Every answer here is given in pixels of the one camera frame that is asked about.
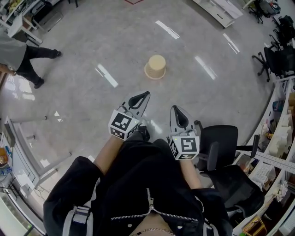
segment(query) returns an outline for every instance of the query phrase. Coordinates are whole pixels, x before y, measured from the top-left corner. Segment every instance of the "jacket sleeve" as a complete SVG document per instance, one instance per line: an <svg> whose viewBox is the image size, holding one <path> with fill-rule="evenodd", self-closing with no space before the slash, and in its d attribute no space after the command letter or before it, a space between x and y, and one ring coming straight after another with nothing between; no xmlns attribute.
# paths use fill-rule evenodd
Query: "jacket sleeve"
<svg viewBox="0 0 295 236"><path fill-rule="evenodd" d="M204 217L216 227L219 236L232 236L232 226L219 192L216 189L193 189L192 191L202 203Z"/></svg>
<svg viewBox="0 0 295 236"><path fill-rule="evenodd" d="M44 226L48 236L60 236L65 217L73 206L83 206L90 200L99 168L85 157L77 157L68 171L52 189L43 204Z"/></svg>

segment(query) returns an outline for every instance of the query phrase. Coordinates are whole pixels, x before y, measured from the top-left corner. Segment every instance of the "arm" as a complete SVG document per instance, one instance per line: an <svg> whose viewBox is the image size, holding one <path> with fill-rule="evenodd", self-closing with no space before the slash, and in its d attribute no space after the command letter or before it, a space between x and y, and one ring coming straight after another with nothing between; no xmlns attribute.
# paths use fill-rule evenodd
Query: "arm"
<svg viewBox="0 0 295 236"><path fill-rule="evenodd" d="M183 177L184 177L185 181L188 183L190 189L203 188L192 161L191 160L181 160L179 162L180 162L181 171L183 173Z"/></svg>
<svg viewBox="0 0 295 236"><path fill-rule="evenodd" d="M111 138L106 142L100 153L95 158L93 163L101 170L104 175L117 157L122 144L122 139L111 136Z"/></svg>
<svg viewBox="0 0 295 236"><path fill-rule="evenodd" d="M7 73L7 74L11 74L13 76L16 75L16 73L14 71L11 71L8 69L7 65L0 64L0 71Z"/></svg>

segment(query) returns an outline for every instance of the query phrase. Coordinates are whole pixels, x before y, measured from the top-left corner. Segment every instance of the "backpack strap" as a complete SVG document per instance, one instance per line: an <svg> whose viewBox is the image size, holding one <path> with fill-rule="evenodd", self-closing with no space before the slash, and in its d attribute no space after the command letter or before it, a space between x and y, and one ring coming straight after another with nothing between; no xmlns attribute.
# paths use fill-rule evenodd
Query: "backpack strap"
<svg viewBox="0 0 295 236"><path fill-rule="evenodd" d="M100 178L96 181L91 199L83 206L74 206L67 214L63 227L63 236L92 236L93 235L93 214L91 202L96 199L96 187Z"/></svg>

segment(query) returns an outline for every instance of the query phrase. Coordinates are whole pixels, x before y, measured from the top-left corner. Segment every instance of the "gray floor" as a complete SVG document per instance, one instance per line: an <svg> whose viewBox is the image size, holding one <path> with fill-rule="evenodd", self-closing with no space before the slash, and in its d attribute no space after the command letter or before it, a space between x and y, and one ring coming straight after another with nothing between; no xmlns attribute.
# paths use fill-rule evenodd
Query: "gray floor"
<svg viewBox="0 0 295 236"><path fill-rule="evenodd" d="M49 116L47 121L23 124L27 135L36 135L30 145L37 159L50 163L68 151L73 153L58 174L43 184L48 190L77 156L97 155L109 137L107 124L113 109L132 92L151 92L146 116L152 120L153 139L169 134L174 104L204 127L237 126L239 144L251 135L272 89L265 76L257 77L260 64L251 55L270 44L271 19L257 24L242 10L244 15L223 29L191 0L144 0L135 5L124 0L81 0L78 8L63 1L58 8L64 18L42 35L41 46L64 55L32 63L45 84L35 90L23 78L9 77L1 92L2 119ZM171 37L155 23L158 20L180 37ZM232 49L224 33L238 50ZM166 75L159 81L143 72L153 54L167 61ZM214 71L214 79L196 57ZM98 64L118 82L116 88L95 70ZM42 200L33 200L42 214Z"/></svg>

